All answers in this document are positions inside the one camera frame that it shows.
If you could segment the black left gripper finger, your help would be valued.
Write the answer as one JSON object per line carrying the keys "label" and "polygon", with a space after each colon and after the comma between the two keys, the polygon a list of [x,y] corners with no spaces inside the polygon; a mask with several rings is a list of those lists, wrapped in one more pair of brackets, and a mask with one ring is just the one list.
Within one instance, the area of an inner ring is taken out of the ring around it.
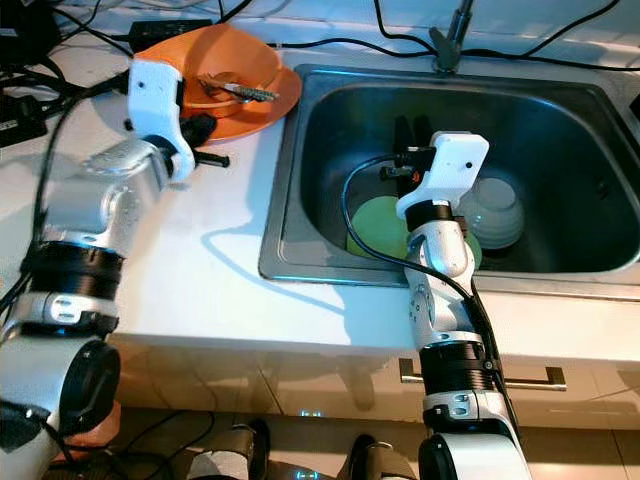
{"label": "black left gripper finger", "polygon": [[198,76],[197,79],[204,91],[206,108],[212,114],[230,114],[230,92],[216,86],[216,82],[230,81],[230,76]]}

